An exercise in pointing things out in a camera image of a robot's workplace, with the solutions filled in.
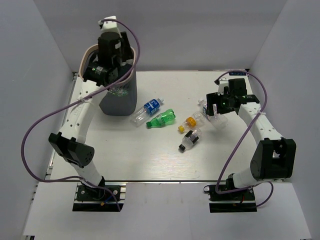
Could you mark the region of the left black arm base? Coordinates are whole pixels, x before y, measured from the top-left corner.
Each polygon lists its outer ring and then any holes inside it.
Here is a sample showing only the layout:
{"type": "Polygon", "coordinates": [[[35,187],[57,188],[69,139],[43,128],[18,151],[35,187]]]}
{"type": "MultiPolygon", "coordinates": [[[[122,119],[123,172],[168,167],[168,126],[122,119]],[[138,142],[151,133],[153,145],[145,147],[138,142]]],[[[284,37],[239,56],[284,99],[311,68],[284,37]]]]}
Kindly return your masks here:
{"type": "Polygon", "coordinates": [[[115,196],[104,190],[93,192],[88,186],[78,183],[73,201],[73,212],[120,212],[124,206],[126,183],[106,182],[105,187],[115,196]]]}

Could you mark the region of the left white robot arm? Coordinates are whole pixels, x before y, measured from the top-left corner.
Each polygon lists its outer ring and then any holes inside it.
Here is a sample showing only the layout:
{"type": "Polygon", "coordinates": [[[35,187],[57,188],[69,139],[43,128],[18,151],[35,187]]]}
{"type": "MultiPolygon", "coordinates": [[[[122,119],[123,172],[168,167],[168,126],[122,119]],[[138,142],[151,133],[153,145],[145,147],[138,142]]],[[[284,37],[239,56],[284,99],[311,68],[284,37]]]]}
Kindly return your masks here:
{"type": "Polygon", "coordinates": [[[97,44],[88,48],[82,57],[77,103],[68,110],[58,133],[51,133],[48,138],[56,153],[76,170],[81,183],[89,187],[88,193],[96,200],[105,196],[105,179],[93,162],[95,149],[86,144],[87,133],[98,108],[126,105],[127,100],[109,97],[108,91],[117,91],[131,82],[136,71],[133,68],[136,56],[125,31],[103,32],[97,44]]]}

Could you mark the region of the white label clear bottle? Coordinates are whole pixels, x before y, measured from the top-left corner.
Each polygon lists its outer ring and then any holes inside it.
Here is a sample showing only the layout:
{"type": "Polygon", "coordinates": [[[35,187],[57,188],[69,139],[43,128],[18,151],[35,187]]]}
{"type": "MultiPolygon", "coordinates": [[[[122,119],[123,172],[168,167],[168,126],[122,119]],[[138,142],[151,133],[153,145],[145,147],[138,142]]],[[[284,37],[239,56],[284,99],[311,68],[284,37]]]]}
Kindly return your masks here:
{"type": "Polygon", "coordinates": [[[219,113],[217,113],[217,108],[213,105],[214,115],[210,116],[206,113],[207,111],[207,101],[204,99],[199,99],[198,104],[200,106],[200,112],[204,115],[204,117],[218,130],[221,130],[227,126],[228,119],[219,113]]]}

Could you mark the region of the green plastic bottle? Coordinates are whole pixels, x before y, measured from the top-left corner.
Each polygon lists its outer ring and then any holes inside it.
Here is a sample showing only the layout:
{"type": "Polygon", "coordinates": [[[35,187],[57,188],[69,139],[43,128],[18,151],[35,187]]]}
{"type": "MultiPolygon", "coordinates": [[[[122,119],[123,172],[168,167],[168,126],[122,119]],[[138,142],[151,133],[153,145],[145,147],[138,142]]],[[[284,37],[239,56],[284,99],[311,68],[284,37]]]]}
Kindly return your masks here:
{"type": "Polygon", "coordinates": [[[172,124],[176,119],[175,112],[172,108],[167,109],[166,111],[158,114],[150,121],[146,122],[146,127],[151,128],[162,128],[166,125],[172,124]]]}

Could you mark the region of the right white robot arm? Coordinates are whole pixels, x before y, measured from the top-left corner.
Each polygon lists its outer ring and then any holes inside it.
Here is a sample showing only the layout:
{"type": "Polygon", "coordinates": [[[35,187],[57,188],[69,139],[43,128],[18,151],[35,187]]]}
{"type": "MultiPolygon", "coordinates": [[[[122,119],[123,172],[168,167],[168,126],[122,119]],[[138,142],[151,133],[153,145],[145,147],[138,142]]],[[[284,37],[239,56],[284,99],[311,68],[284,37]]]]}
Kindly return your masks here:
{"type": "Polygon", "coordinates": [[[206,114],[235,112],[246,124],[246,133],[251,133],[256,150],[249,167],[232,173],[225,187],[215,187],[217,194],[226,194],[236,200],[244,191],[270,180],[289,179],[294,170],[297,145],[293,139],[283,137],[263,112],[263,106],[254,94],[248,94],[244,78],[217,79],[218,91],[206,95],[206,114]]]}

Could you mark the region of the black label black cap bottle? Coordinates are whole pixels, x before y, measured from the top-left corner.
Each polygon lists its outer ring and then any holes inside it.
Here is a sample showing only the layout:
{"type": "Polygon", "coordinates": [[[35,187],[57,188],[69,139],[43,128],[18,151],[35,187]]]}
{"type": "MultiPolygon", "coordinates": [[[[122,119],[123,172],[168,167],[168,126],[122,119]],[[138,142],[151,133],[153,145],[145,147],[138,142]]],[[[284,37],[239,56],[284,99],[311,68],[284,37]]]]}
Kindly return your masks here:
{"type": "Polygon", "coordinates": [[[182,138],[182,141],[178,146],[178,149],[181,152],[185,152],[192,149],[201,137],[202,131],[199,128],[193,128],[189,130],[182,138]]]}

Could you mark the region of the yellow cap small bottle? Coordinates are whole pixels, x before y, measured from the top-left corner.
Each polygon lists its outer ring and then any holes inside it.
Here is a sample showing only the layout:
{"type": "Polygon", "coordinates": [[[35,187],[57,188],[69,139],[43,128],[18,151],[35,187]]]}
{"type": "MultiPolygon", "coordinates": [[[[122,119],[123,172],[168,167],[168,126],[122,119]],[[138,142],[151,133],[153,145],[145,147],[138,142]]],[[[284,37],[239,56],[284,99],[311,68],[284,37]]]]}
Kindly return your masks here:
{"type": "Polygon", "coordinates": [[[205,123],[205,118],[203,114],[199,111],[196,111],[191,116],[189,116],[179,127],[178,131],[180,133],[187,132],[195,127],[201,127],[205,123]]]}

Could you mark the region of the blue label plastic bottle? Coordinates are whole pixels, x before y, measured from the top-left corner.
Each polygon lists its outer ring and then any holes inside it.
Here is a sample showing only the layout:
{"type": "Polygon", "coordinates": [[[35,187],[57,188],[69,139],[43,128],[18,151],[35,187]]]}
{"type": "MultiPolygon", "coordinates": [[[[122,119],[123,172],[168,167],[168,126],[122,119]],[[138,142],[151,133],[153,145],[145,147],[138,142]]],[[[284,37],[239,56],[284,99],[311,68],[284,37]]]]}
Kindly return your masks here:
{"type": "Polygon", "coordinates": [[[139,127],[154,115],[164,104],[164,98],[154,98],[145,103],[130,116],[130,122],[139,127]]]}

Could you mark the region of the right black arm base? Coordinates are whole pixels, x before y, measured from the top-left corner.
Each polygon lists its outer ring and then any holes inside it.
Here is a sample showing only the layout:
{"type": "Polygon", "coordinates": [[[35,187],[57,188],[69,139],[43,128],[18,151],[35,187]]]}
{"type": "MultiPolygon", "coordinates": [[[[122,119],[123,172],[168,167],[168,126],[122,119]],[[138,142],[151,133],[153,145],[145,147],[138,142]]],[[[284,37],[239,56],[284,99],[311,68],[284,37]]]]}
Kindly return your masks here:
{"type": "Polygon", "coordinates": [[[210,184],[203,188],[203,192],[209,195],[210,213],[250,213],[257,211],[255,194],[252,189],[218,194],[216,185],[210,184]]]}

